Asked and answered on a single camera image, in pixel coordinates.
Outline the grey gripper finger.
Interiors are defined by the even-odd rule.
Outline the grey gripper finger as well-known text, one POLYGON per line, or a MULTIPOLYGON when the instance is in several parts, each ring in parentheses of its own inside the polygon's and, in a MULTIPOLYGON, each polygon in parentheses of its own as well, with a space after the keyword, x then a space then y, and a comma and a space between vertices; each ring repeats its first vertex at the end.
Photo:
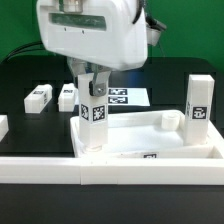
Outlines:
POLYGON ((108 79, 111 69, 105 66, 92 65, 93 78, 89 82, 89 93, 91 96, 101 97, 107 94, 108 79))
POLYGON ((74 79, 86 73, 86 62, 83 60, 68 57, 67 64, 74 79))

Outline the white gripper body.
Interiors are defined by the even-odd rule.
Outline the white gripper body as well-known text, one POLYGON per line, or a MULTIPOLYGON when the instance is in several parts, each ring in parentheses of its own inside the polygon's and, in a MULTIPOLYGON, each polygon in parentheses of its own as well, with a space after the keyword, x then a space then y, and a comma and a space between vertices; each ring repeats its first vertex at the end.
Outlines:
POLYGON ((140 0, 37 0, 44 47, 115 70, 141 67, 148 56, 146 21, 140 0))

